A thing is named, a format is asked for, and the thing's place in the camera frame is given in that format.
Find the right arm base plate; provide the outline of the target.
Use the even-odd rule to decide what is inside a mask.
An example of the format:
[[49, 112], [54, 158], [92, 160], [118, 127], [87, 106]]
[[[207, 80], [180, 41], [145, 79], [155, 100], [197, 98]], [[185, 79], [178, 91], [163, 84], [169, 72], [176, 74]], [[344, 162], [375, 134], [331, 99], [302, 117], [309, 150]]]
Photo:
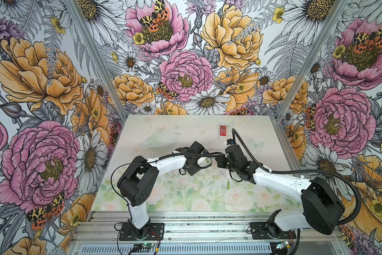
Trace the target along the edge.
[[295, 231], [282, 231], [275, 224], [268, 224], [266, 222], [250, 222], [247, 232], [252, 235], [254, 240], [296, 239]]

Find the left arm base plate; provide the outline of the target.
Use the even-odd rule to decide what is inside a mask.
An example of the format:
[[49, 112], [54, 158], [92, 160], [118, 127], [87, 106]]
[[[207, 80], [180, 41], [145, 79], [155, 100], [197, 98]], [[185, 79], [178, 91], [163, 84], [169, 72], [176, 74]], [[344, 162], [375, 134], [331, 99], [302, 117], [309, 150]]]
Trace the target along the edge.
[[162, 241], [164, 236], [164, 223], [147, 223], [141, 229], [133, 224], [123, 223], [119, 231], [119, 241]]

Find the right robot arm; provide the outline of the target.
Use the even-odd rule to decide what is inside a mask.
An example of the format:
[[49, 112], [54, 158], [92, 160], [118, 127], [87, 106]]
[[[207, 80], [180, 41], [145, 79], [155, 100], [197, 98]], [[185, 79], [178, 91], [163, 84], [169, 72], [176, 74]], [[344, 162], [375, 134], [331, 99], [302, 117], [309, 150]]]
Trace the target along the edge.
[[286, 171], [278, 173], [253, 160], [248, 160], [239, 145], [228, 146], [216, 159], [219, 168], [236, 173], [243, 181], [265, 186], [286, 194], [301, 204], [296, 211], [277, 209], [266, 222], [268, 233], [312, 228], [330, 235], [345, 211], [345, 207], [329, 184], [322, 178], [312, 180], [295, 177]]

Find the red white remote control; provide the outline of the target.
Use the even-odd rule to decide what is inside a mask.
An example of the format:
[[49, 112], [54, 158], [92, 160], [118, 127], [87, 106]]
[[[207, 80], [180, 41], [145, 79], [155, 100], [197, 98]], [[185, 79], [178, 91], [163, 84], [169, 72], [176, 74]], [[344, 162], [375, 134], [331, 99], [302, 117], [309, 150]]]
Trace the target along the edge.
[[219, 139], [220, 140], [227, 140], [227, 126], [226, 125], [219, 125]]

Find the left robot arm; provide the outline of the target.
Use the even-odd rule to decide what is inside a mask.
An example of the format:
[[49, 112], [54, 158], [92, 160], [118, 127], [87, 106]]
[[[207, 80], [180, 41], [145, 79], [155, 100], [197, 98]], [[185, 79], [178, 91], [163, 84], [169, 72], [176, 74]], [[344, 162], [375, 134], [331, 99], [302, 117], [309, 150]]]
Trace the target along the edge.
[[182, 147], [169, 155], [146, 159], [137, 156], [117, 182], [120, 196], [127, 202], [130, 218], [123, 224], [120, 239], [144, 240], [158, 229], [151, 224], [146, 201], [160, 175], [178, 170], [182, 174], [194, 175], [212, 165], [215, 154], [210, 154], [200, 143]]

